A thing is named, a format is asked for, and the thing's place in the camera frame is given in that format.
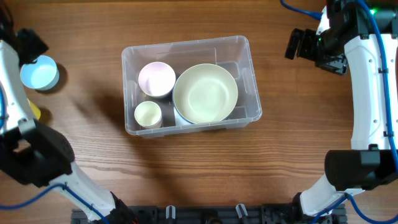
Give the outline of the light blue bowl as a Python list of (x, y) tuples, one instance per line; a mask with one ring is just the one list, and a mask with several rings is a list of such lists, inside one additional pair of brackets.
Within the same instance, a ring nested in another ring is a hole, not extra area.
[(35, 63), (22, 66), (20, 78), (27, 88), (47, 91), (58, 83), (60, 74), (55, 61), (46, 55), (41, 55)]

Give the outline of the yellow cup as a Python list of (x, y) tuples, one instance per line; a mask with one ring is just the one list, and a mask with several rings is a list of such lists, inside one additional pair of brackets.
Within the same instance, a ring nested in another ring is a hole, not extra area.
[(30, 105), (30, 108), (35, 116), (36, 119), (40, 119), (41, 117), (41, 110), (30, 100), (28, 100), (28, 103)]

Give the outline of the cream plate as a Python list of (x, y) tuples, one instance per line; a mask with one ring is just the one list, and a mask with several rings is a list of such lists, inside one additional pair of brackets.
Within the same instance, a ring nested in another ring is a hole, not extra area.
[(225, 68), (203, 63), (185, 70), (173, 90), (174, 106), (193, 110), (232, 108), (238, 101), (239, 90), (232, 74)]

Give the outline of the pink bowl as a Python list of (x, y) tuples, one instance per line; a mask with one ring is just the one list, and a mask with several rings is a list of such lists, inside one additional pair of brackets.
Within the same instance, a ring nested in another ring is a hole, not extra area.
[(151, 62), (139, 72), (138, 84), (144, 93), (163, 95), (172, 91), (176, 82), (173, 68), (163, 62)]

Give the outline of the cream cup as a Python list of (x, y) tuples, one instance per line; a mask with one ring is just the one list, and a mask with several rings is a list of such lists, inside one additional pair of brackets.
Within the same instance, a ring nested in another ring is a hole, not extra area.
[(140, 126), (162, 123), (162, 111), (157, 103), (144, 101), (137, 105), (134, 118)]

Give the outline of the mint green bowl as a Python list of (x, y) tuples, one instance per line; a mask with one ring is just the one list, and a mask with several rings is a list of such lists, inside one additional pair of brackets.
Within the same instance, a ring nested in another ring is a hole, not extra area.
[(170, 91), (170, 92), (165, 93), (165, 94), (163, 94), (163, 95), (154, 95), (154, 94), (149, 94), (149, 93), (145, 93), (145, 94), (146, 94), (148, 97), (151, 97), (151, 98), (163, 99), (163, 98), (170, 97), (171, 94), (172, 94), (172, 92)]

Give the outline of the pink cup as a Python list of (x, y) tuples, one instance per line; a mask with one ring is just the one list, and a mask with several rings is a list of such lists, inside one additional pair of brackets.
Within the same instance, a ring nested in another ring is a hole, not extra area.
[(161, 128), (162, 127), (162, 123), (157, 123), (157, 124), (153, 124), (153, 125), (143, 125), (140, 126), (140, 128), (142, 129), (157, 129), (157, 128)]

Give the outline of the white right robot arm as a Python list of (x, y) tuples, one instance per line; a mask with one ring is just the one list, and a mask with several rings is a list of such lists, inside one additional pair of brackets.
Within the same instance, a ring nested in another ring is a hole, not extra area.
[(327, 1), (309, 16), (318, 29), (293, 30), (285, 57), (350, 73), (354, 109), (350, 149), (329, 151), (324, 175), (298, 196), (302, 215), (317, 221), (397, 178), (397, 2)]

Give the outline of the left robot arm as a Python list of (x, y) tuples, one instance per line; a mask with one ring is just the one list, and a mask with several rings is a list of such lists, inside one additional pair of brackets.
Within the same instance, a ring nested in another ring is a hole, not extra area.
[(32, 30), (1, 26), (1, 170), (22, 185), (56, 190), (93, 223), (138, 223), (112, 192), (94, 183), (76, 164), (64, 135), (36, 119), (20, 67), (48, 47)]

